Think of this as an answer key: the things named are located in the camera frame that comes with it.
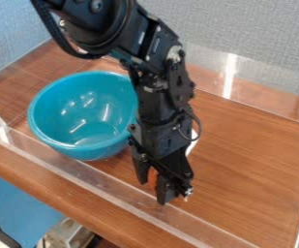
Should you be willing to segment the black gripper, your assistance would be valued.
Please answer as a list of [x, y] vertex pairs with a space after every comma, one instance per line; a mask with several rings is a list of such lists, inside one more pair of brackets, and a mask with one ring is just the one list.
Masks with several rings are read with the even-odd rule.
[[170, 203], [192, 194], [192, 169], [186, 151], [194, 141], [192, 118], [183, 111], [170, 122], [139, 121], [128, 126], [132, 163], [142, 185], [148, 183], [150, 167], [159, 173], [155, 183], [156, 201]]

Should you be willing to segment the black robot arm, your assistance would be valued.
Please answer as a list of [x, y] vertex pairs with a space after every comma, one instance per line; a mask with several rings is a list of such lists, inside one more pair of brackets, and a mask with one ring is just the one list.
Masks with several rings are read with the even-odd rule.
[[138, 180], [159, 204], [192, 194], [187, 149], [202, 135], [195, 83], [178, 34], [138, 0], [30, 0], [62, 50], [82, 59], [108, 55], [128, 72], [139, 108], [128, 126]]

